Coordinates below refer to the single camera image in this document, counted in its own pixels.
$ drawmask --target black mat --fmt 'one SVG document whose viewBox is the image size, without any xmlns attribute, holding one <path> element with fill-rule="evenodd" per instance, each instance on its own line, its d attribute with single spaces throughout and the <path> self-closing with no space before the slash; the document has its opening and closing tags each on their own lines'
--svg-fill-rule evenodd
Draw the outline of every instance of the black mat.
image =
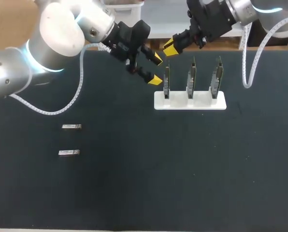
<svg viewBox="0 0 288 232">
<path fill-rule="evenodd" d="M 288 52 L 264 53 L 249 90 L 241 53 L 185 53 L 170 60 L 172 90 L 185 88 L 194 55 L 198 90 L 222 56 L 226 111 L 156 111 L 162 86 L 102 52 L 86 55 L 83 92 L 60 116 L 0 100 L 0 228 L 287 231 Z M 76 63 L 22 96 L 60 109 L 78 74 Z M 58 157 L 75 148 L 79 157 Z"/>
</svg>

